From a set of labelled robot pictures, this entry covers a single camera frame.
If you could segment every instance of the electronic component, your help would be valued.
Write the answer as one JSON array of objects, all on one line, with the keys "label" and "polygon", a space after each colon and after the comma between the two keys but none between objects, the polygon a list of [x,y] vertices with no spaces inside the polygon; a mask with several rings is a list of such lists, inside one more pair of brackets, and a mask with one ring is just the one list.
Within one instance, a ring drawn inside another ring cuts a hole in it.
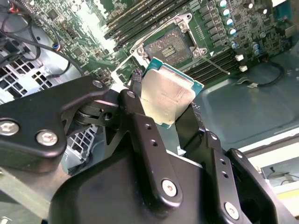
[{"label": "electronic component", "polygon": [[149,43],[144,47],[144,51],[150,59],[156,57],[169,65],[176,65],[193,57],[180,28],[175,28]]},{"label": "electronic component", "polygon": [[259,14],[266,15],[267,12],[268,12],[268,10],[267,10],[266,8],[259,8],[259,9],[257,10],[257,12],[258,12]]},{"label": "electronic component", "polygon": [[229,13],[230,13],[229,9],[224,9],[224,10],[222,11],[222,15],[223,15],[223,16],[228,16]]},{"label": "electronic component", "polygon": [[240,66],[240,67],[239,67],[239,70],[240,70],[241,72],[246,72],[246,71],[248,70],[248,67],[247,67],[246,65],[243,65],[243,66]]},{"label": "electronic component", "polygon": [[143,75],[141,103],[145,115],[170,127],[204,85],[153,58]]},{"label": "electronic component", "polygon": [[212,20],[212,21],[209,21],[208,23],[206,23],[206,26],[207,26],[208,28],[213,27],[213,26],[214,26],[214,21],[213,21],[213,20]]},{"label": "electronic component", "polygon": [[217,41],[217,40],[220,39],[220,35],[219,35],[219,34],[215,34],[215,35],[211,36],[211,39],[212,39],[213,41]]},{"label": "electronic component", "polygon": [[207,5],[203,6],[202,8],[200,8],[200,13],[202,14],[206,14],[209,11],[209,7]]},{"label": "electronic component", "polygon": [[47,14],[51,20],[55,20],[58,17],[58,14],[55,11],[55,9],[51,9]]},{"label": "electronic component", "polygon": [[205,21],[210,21],[212,19],[212,16],[211,16],[211,14],[206,14],[203,16],[203,18]]},{"label": "electronic component", "polygon": [[217,29],[216,29],[216,27],[213,27],[212,29],[209,29],[209,33],[210,33],[211,35],[217,33]]},{"label": "electronic component", "polygon": [[76,57],[79,57],[81,54],[83,54],[83,51],[80,48],[75,48],[73,53]]},{"label": "electronic component", "polygon": [[232,25],[234,24],[234,21],[233,21],[232,19],[227,19],[227,20],[225,21],[225,24],[226,24],[227,26],[232,26]]},{"label": "electronic component", "polygon": [[234,29],[234,28],[231,28],[231,29],[228,30],[228,34],[229,34],[229,35],[234,35],[236,32],[237,32],[237,31],[236,31],[236,29]]},{"label": "electronic component", "polygon": [[219,6],[220,6],[221,8],[225,8],[226,5],[227,5],[226,0],[221,0],[221,1],[219,2]]},{"label": "electronic component", "polygon": [[240,62],[241,60],[244,59],[244,55],[236,55],[236,56],[235,56],[235,59],[236,59],[238,62]]},{"label": "electronic component", "polygon": [[252,9],[253,8],[253,4],[252,3],[245,3],[243,4],[244,8],[249,8]]}]

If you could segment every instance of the wire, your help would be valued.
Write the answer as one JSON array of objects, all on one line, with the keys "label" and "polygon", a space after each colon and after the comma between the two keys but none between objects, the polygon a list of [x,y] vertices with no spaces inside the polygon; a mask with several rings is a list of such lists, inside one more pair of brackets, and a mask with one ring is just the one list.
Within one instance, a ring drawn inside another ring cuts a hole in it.
[{"label": "wire", "polygon": [[17,41],[20,41],[20,42],[24,42],[24,43],[28,43],[28,44],[31,44],[33,46],[37,46],[37,47],[40,47],[40,48],[43,48],[43,49],[46,49],[46,50],[49,50],[49,51],[52,51],[52,52],[58,54],[59,56],[63,57],[64,59],[68,60],[79,71],[79,73],[81,74],[81,76],[84,76],[84,72],[81,69],[81,67],[73,59],[71,59],[68,56],[64,55],[60,51],[55,51],[52,47],[49,47],[47,45],[43,45],[43,44],[40,44],[40,43],[35,43],[35,42],[32,42],[32,41],[29,41],[29,40],[27,40],[25,38],[16,36],[14,34],[7,34],[6,36],[9,37],[9,38],[12,38],[14,40],[17,40]]},{"label": "wire", "polygon": [[282,182],[280,183],[280,185],[283,185],[283,184],[284,184],[284,182],[287,182],[287,181],[291,181],[291,182],[297,182],[297,181],[295,181],[295,180],[284,180],[284,181],[282,181]]},{"label": "wire", "polygon": [[[29,34],[30,34],[30,37],[33,40],[33,42],[38,43],[36,36],[33,33],[32,25],[30,25],[30,27],[29,27]],[[38,46],[35,46],[35,48],[36,48],[36,56],[34,58],[25,58],[28,62],[35,61],[36,59],[38,59],[41,56],[41,53],[42,53],[41,48]]]},{"label": "wire", "polygon": [[56,31],[54,30],[54,28],[46,20],[44,20],[41,16],[38,16],[36,14],[31,13],[28,9],[26,9],[26,7],[24,7],[22,4],[20,4],[19,2],[15,1],[15,0],[9,0],[9,2],[14,3],[17,7],[21,8],[22,10],[24,10],[26,12],[26,14],[28,14],[31,18],[36,18],[37,20],[42,21],[44,24],[46,24],[46,26],[53,33],[53,35],[54,35],[54,37],[56,39],[56,43],[60,44],[60,40],[58,38],[58,35],[57,35]]},{"label": "wire", "polygon": [[69,70],[70,66],[71,66],[71,63],[68,62],[67,66],[66,66],[65,70],[63,70],[63,72],[61,72],[60,74],[48,75],[47,78],[58,78],[58,77],[62,76],[64,73],[66,73]]}]

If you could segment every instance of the screw hole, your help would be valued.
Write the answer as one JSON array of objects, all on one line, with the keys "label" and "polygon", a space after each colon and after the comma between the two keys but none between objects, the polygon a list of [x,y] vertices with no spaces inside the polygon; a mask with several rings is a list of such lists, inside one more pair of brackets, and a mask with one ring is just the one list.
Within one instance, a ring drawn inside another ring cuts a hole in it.
[{"label": "screw hole", "polygon": [[151,129],[151,125],[145,124],[145,128],[148,129],[148,130],[150,130]]},{"label": "screw hole", "polygon": [[151,143],[152,146],[158,146],[158,143],[156,143],[156,141],[153,140],[153,139],[150,141],[150,143]]},{"label": "screw hole", "polygon": [[227,174],[227,173],[225,173],[224,171],[222,171],[222,174],[223,174],[223,176],[224,176],[225,178],[228,178],[228,174]]},{"label": "screw hole", "polygon": [[223,165],[226,165],[226,162],[225,162],[223,159],[220,159],[220,162],[221,162]]},{"label": "screw hole", "polygon": [[112,113],[106,112],[106,113],[104,113],[103,117],[104,117],[104,120],[110,120],[112,118]]}]

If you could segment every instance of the black ram slot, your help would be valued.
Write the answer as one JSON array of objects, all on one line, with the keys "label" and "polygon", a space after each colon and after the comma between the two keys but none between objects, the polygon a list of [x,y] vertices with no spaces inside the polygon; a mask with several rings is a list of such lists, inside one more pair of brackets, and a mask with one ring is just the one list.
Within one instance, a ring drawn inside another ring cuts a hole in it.
[{"label": "black ram slot", "polygon": [[173,8],[170,8],[170,11],[168,10],[166,13],[167,14],[162,14],[159,17],[155,18],[154,20],[150,20],[150,21],[146,21],[143,25],[141,25],[141,29],[139,30],[133,30],[131,32],[131,34],[128,34],[124,37],[122,37],[119,42],[118,45],[116,47],[116,49],[120,49],[122,48],[124,45],[126,45],[130,40],[132,40],[133,38],[136,37],[136,34],[140,34],[141,32],[149,29],[150,27],[152,27],[155,24],[159,24],[160,22],[163,21],[163,19],[167,16],[169,16],[171,13],[174,13],[178,8],[182,7],[183,5],[187,4],[189,2],[189,0],[184,0],[180,3],[176,2],[175,5],[173,5]]},{"label": "black ram slot", "polygon": [[[217,63],[221,62],[222,59],[225,59],[226,57],[232,57],[232,59],[233,59],[232,51],[230,49],[226,50],[225,52],[222,52],[221,54],[219,54],[219,55],[217,55],[213,58],[210,58],[210,61],[217,64]],[[196,66],[194,68],[191,68],[190,70],[186,71],[185,74],[190,76],[192,73],[199,72],[199,71],[201,71],[202,69],[204,69],[208,66],[212,66],[212,65],[209,62],[204,61],[203,63],[199,64],[198,66]]]},{"label": "black ram slot", "polygon": [[126,15],[122,14],[119,18],[115,19],[113,22],[110,22],[107,24],[109,28],[108,34],[105,35],[105,38],[108,39],[112,37],[118,29],[122,28],[128,23],[132,23],[131,21],[138,18],[140,15],[142,15],[146,10],[149,10],[152,8],[159,0],[148,0],[140,7],[136,6],[136,9],[134,9],[132,12],[130,12],[130,15],[128,15],[127,18],[124,18]]},{"label": "black ram slot", "polygon": [[[222,67],[224,70],[234,70],[235,69],[235,65],[234,64],[227,64],[225,66]],[[218,76],[219,74],[223,74],[223,75],[228,75],[227,73],[217,69],[217,70],[213,70],[213,71],[210,71],[204,75],[200,74],[198,77],[196,78],[193,78],[199,82],[205,82],[207,80],[210,80],[216,76]]]},{"label": "black ram slot", "polygon": [[132,27],[139,27],[142,23],[148,21],[151,17],[161,13],[165,9],[167,9],[171,4],[173,4],[173,0],[164,0],[158,2],[154,9],[150,9],[147,12],[144,12],[140,17],[135,18],[133,21],[130,22],[130,24],[127,24],[126,26],[119,29],[115,34],[114,37],[122,37],[125,36],[127,33],[130,33],[132,31]]},{"label": "black ram slot", "polygon": [[[233,59],[231,58],[230,55],[227,55],[225,57],[222,57],[221,59],[219,60],[215,60],[214,63],[218,66],[223,66],[225,65],[226,63],[229,63],[233,61]],[[209,71],[211,69],[214,69],[215,66],[210,64],[210,63],[204,63],[204,64],[200,64],[199,66],[196,67],[195,70],[193,70],[192,72],[186,72],[187,75],[189,76],[193,76],[194,74],[198,74],[198,73],[202,73],[202,72],[205,72],[205,71]]]}]

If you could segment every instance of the ram slot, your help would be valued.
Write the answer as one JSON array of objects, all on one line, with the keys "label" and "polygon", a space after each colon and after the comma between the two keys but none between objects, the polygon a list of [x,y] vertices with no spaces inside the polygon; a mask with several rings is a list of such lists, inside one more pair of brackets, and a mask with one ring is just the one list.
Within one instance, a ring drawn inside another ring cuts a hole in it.
[{"label": "ram slot", "polygon": [[134,39],[138,34],[142,33],[145,30],[148,30],[155,24],[159,24],[163,22],[163,20],[168,17],[169,15],[176,14],[176,10],[180,9],[182,6],[187,4],[190,0],[183,0],[183,1],[177,1],[173,3],[170,7],[168,7],[165,12],[161,13],[157,17],[153,17],[150,20],[144,22],[139,27],[136,27],[136,29],[133,29],[129,34],[121,37],[118,39],[118,45],[116,46],[116,49],[122,48],[124,45],[126,45],[128,42],[130,42],[132,39]]},{"label": "ram slot", "polygon": [[133,8],[130,8],[127,12],[121,14],[117,19],[114,18],[112,22],[107,24],[108,33],[105,35],[105,38],[108,39],[112,37],[118,29],[125,26],[126,24],[130,23],[132,20],[138,18],[142,15],[146,10],[153,7],[157,2],[160,0],[148,0],[142,1],[138,5]]}]

